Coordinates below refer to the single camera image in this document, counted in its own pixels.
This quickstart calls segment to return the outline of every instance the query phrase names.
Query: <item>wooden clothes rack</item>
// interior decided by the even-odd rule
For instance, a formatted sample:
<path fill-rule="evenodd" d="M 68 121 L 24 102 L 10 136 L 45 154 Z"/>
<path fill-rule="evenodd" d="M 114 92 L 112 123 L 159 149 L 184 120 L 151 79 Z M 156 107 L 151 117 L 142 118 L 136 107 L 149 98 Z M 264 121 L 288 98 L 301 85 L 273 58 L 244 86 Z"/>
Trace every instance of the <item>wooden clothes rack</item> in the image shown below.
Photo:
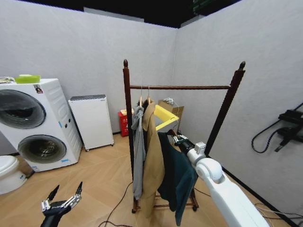
<path fill-rule="evenodd" d="M 239 69 L 235 71 L 232 81 L 230 85 L 226 86 L 141 86 L 141 85 L 130 85 L 129 79 L 129 69 L 128 62 L 125 59 L 123 68 L 123 76 L 124 76 L 124 91 L 125 91 L 125 102 L 126 102 L 126 111 L 127 111 L 127 124 L 128 124 L 128 139 L 129 139 L 129 152 L 131 158 L 131 167 L 132 167 L 132 177 L 134 179 L 134 140 L 133 140 L 133 130 L 132 127 L 132 104 L 131 104 L 131 89 L 151 89 L 151 90 L 227 90 L 223 103 L 221 105 L 220 111 L 217 115 L 217 118 L 214 122 L 213 129 L 210 133 L 210 136 L 206 143 L 205 155 L 208 157 L 211 148 L 213 147 L 214 141 L 219 133 L 219 130 L 222 126 L 222 123 L 226 117 L 226 114 L 229 110 L 229 107 L 232 104 L 233 98 L 238 90 L 238 87 L 241 83 L 241 80 L 244 76 L 245 70 L 245 62 L 243 61 Z M 187 206 L 193 206 L 193 210 L 199 207 L 195 192 L 192 190 L 190 195 L 191 203 L 187 203 Z M 168 204 L 165 205 L 154 205 L 154 207 L 168 207 Z M 140 207 L 138 206 L 138 201 L 134 198 L 134 204 L 132 213 L 135 213 Z"/>

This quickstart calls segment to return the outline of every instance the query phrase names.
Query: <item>white toilet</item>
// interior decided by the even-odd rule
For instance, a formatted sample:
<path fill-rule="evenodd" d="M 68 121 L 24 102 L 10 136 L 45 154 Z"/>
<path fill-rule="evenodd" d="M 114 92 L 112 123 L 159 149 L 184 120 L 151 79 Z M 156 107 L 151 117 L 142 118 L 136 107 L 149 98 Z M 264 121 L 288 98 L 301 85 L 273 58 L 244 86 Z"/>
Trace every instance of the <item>white toilet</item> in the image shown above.
<path fill-rule="evenodd" d="M 21 187 L 27 181 L 18 165 L 19 161 L 14 156 L 0 156 L 0 195 Z"/>

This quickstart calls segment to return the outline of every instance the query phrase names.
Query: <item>washing machine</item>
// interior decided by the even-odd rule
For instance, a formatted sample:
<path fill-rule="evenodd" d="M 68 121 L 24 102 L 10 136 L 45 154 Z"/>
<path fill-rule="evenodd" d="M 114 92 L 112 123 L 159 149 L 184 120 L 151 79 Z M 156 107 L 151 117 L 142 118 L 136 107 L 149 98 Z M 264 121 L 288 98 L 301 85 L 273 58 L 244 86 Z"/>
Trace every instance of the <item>washing machine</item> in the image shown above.
<path fill-rule="evenodd" d="M 0 130 L 36 172 L 79 160 L 82 142 L 58 79 L 0 84 Z"/>

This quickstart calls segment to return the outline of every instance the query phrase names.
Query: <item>ceiling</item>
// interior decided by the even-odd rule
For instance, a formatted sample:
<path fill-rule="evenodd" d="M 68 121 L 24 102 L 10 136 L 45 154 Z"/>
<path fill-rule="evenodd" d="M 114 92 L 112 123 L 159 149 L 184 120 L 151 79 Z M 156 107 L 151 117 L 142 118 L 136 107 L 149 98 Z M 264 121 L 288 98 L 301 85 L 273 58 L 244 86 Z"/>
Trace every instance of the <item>ceiling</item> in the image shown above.
<path fill-rule="evenodd" d="M 239 0 L 33 0 L 29 2 L 83 11 L 84 7 L 143 18 L 145 23 L 177 27 L 198 14 L 207 16 Z"/>

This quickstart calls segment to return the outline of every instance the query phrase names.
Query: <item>beige coat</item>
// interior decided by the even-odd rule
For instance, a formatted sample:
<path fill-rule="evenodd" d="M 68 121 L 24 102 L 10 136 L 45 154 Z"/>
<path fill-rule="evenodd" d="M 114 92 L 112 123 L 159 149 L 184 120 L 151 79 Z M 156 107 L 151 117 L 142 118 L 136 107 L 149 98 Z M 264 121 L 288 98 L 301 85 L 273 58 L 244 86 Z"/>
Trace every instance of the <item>beige coat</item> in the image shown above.
<path fill-rule="evenodd" d="M 142 122 L 142 128 L 147 131 L 147 154 L 143 169 L 143 192 L 140 198 L 140 206 L 146 217 L 152 214 L 156 191 L 164 177 L 161 144 L 153 115 L 155 108 L 156 104 L 152 101 L 146 108 Z"/>

